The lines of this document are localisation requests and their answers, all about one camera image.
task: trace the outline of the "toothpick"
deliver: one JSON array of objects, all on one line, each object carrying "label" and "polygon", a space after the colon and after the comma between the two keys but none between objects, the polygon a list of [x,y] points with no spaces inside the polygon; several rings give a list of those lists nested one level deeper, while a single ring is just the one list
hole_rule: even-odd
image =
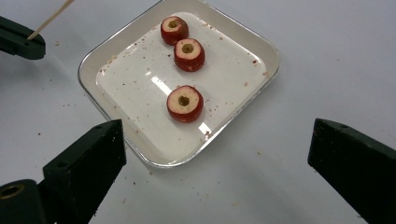
[{"label": "toothpick", "polygon": [[72,4],[74,0],[66,0],[66,2],[52,15],[50,16],[46,21],[43,22],[29,37],[27,37],[28,40],[32,40],[35,38],[38,33],[40,33],[50,22],[52,22],[59,14],[61,14],[70,4]]}]

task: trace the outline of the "white table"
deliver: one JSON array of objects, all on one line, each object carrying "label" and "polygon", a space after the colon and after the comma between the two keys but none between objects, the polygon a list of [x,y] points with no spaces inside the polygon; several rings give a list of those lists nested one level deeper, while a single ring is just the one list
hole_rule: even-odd
[{"label": "white table", "polygon": [[[63,1],[2,1],[35,29]],[[0,185],[41,168],[106,119],[78,83],[94,47],[156,0],[73,3],[39,61],[0,52]],[[173,169],[128,163],[90,223],[365,223],[307,164],[315,118],[396,148],[396,2],[207,0],[271,40],[279,76],[202,154]]]}]

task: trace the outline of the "apple slice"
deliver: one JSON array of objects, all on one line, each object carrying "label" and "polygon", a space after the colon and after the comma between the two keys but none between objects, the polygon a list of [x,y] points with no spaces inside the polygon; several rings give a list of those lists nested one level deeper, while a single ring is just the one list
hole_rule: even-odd
[{"label": "apple slice", "polygon": [[180,17],[168,17],[161,23],[161,36],[166,44],[174,46],[177,41],[189,37],[189,26]]},{"label": "apple slice", "polygon": [[205,62],[205,50],[196,39],[179,40],[174,47],[175,64],[185,72],[199,70]]},{"label": "apple slice", "polygon": [[204,97],[192,86],[182,86],[168,95],[166,100],[169,115],[183,123],[195,121],[204,108]]}]

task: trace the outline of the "tray rim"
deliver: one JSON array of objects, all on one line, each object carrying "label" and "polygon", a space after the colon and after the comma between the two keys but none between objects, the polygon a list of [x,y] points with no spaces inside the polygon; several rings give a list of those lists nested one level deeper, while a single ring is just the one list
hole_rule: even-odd
[{"label": "tray rim", "polygon": [[[157,7],[159,4],[163,3],[163,2],[177,2],[178,0],[160,0],[158,1],[156,4],[154,4],[153,6],[149,7],[147,10],[145,10],[143,13],[141,13],[139,16],[137,16],[136,18],[134,18],[132,21],[128,22],[126,25],[124,25],[121,29],[119,29],[114,35],[111,35],[109,38],[107,38],[106,40],[104,40],[102,43],[100,43],[99,45],[97,45],[95,48],[93,48],[92,50],[89,51],[89,53],[83,58],[83,60],[81,61],[81,63],[79,64],[78,67],[78,82],[81,85],[81,87],[83,88],[83,90],[85,92],[87,92],[88,97],[90,98],[90,100],[93,102],[93,104],[98,108],[98,110],[102,113],[102,115],[108,119],[108,120],[112,120],[112,118],[110,117],[110,115],[102,108],[102,106],[99,104],[99,102],[95,99],[95,97],[92,95],[92,93],[88,90],[88,88],[85,86],[85,84],[83,83],[82,79],[81,79],[81,68],[84,65],[84,63],[90,58],[90,56],[92,56],[92,53],[95,52],[97,49],[99,49],[100,47],[102,47],[107,41],[109,41],[110,39],[112,39],[114,36],[116,36],[117,34],[119,34],[120,32],[122,32],[124,29],[126,29],[128,26],[130,26],[131,24],[133,24],[134,22],[136,22],[137,20],[139,20],[139,18],[141,18],[143,15],[145,15],[146,13],[148,13],[149,11],[151,11],[154,7]],[[247,28],[245,25],[241,24],[240,22],[234,20],[233,18],[231,18],[230,16],[228,16],[227,14],[223,13],[222,11],[220,11],[219,9],[217,9],[216,7],[212,7],[210,6],[208,3],[206,3],[203,0],[187,0],[190,2],[199,2],[201,4],[204,4],[206,7],[210,7],[212,10],[214,10],[215,12],[219,13],[220,15],[222,15],[223,17],[225,17],[226,19],[230,20],[231,22],[234,22],[235,24],[237,24],[238,26],[240,26],[241,28],[244,28],[247,32],[257,36],[259,39],[261,39],[263,42],[267,43],[272,50],[274,51],[275,55],[276,55],[276,61],[277,61],[277,67],[276,70],[274,71],[274,73],[268,78],[268,80],[256,91],[253,93],[252,97],[250,97],[247,102],[245,102],[235,113],[233,113],[231,115],[231,117],[221,126],[219,127],[219,130],[216,131],[215,133],[213,133],[212,137],[209,138],[207,141],[205,141],[205,143],[198,149],[196,150],[190,157],[188,157],[186,160],[184,161],[179,161],[176,163],[158,163],[156,161],[152,161],[150,159],[148,159],[140,150],[139,148],[134,144],[134,142],[126,135],[126,133],[124,133],[124,140],[127,143],[127,145],[133,150],[133,152],[145,163],[153,166],[153,167],[157,167],[157,168],[172,168],[172,167],[178,167],[182,164],[185,164],[189,161],[191,161],[193,158],[195,158],[202,150],[204,150],[210,143],[211,141],[213,141],[218,134],[220,134],[224,128],[226,128],[228,126],[228,124],[230,124],[230,122],[232,122],[274,79],[275,77],[277,77],[279,69],[280,69],[280,64],[281,64],[281,57],[280,57],[280,53],[279,50],[277,49],[277,47],[267,38],[257,34],[256,32],[252,31],[251,29]]]}]

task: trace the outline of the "white tray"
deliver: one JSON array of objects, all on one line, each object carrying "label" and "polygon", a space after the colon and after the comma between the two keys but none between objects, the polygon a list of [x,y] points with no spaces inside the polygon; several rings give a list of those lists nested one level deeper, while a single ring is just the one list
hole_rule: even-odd
[{"label": "white tray", "polygon": [[[175,67],[160,24],[178,15],[205,49],[194,73]],[[91,51],[81,86],[108,119],[122,119],[126,142],[147,163],[183,164],[201,152],[276,76],[279,54],[266,39],[198,0],[163,0]],[[192,85],[205,99],[193,123],[174,121],[166,98]]]}]

